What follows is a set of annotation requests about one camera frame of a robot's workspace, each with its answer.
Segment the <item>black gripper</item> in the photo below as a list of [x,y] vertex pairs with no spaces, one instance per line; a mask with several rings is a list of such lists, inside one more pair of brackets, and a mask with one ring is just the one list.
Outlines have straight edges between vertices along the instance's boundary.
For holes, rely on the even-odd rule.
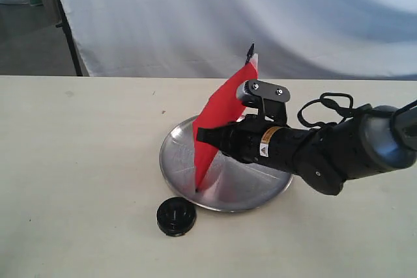
[[303,131],[282,126],[256,115],[217,128],[198,128],[196,141],[219,145],[234,160],[295,172],[294,157],[303,142]]

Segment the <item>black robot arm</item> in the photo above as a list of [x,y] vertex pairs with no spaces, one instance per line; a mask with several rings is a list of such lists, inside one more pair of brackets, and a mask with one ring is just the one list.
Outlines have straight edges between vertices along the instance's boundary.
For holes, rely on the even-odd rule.
[[348,180],[406,169],[416,163],[416,102],[341,107],[323,94],[318,101],[341,115],[307,130],[246,117],[197,131],[196,139],[241,163],[296,174],[325,195],[338,195]]

